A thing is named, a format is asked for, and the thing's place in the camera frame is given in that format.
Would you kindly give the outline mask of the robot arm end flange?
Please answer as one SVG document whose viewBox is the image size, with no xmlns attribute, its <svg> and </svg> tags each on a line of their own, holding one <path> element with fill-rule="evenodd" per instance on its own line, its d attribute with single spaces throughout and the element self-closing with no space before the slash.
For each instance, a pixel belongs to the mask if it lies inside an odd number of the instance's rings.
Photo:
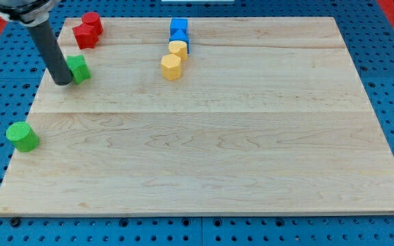
<svg viewBox="0 0 394 246">
<path fill-rule="evenodd" d="M 0 0 L 0 17 L 7 22 L 18 21 L 34 27 L 49 18 L 49 12 L 60 0 Z"/>
</svg>

